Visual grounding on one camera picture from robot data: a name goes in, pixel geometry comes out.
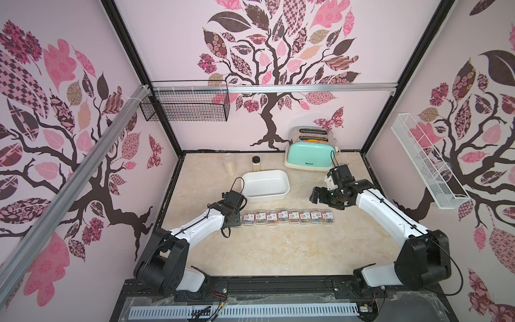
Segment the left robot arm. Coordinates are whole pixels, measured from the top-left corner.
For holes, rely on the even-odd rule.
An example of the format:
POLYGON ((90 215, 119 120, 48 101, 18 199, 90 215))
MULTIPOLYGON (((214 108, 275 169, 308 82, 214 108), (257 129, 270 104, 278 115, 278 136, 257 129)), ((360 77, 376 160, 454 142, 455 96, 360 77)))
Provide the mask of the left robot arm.
POLYGON ((156 229, 134 268, 136 283, 164 297, 178 291, 203 293, 209 275, 186 266, 189 251, 212 233, 230 237, 231 229, 241 226, 241 211, 246 204, 243 192, 231 189, 187 224, 171 230, 156 229))

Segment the paper clip box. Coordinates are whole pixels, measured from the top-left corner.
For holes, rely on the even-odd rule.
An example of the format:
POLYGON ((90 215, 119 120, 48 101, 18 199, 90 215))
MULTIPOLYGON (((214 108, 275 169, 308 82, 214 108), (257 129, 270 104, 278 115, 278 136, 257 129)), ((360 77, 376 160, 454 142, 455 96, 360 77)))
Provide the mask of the paper clip box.
POLYGON ((253 211, 246 211, 242 215, 242 224, 245 226, 253 226, 255 224, 255 213, 253 211))
POLYGON ((302 209, 299 211, 299 216, 300 216, 300 223, 301 224, 310 224, 312 219, 311 219, 311 212, 309 210, 306 210, 306 209, 302 209))
POLYGON ((266 212, 266 222, 268 225, 277 225, 278 224, 278 214, 276 211, 267 211, 266 212))
POLYGON ((322 210, 321 214, 322 214, 323 224, 333 224, 334 223, 335 218, 334 218, 334 214, 332 211, 325 209, 325 210, 322 210))
POLYGON ((323 221, 322 213, 319 209, 311 209, 311 223, 312 224, 321 224, 323 221))
POLYGON ((266 225, 267 217, 265 211, 256 211, 255 212, 255 224, 256 225, 266 225))
POLYGON ((300 214, 298 209, 289 209, 288 210, 288 220, 290 224, 299 224, 300 223, 300 214))

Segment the paper clip box side-left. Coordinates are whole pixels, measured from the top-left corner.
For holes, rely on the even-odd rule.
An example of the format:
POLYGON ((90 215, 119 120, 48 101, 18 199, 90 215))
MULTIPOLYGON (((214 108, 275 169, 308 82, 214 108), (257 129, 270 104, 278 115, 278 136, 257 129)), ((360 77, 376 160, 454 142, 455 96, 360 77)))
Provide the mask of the paper clip box side-left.
POLYGON ((278 223, 279 224, 287 224, 290 221, 287 209, 277 210, 277 215, 278 215, 278 223))

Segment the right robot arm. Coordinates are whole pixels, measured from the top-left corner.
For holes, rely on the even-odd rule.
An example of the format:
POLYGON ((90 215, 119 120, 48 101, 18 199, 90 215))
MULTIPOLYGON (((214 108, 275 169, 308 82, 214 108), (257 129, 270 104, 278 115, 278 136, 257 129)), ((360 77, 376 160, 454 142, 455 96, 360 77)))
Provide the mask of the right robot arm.
POLYGON ((355 179, 346 164, 330 154, 332 167, 325 187, 315 187, 309 200, 337 211, 356 207, 374 219, 399 245, 390 264, 369 264, 353 272, 356 295, 381 287, 402 287, 409 291, 436 292, 440 282, 451 277, 458 264, 450 254, 449 238, 414 221, 391 203, 370 181, 355 179))

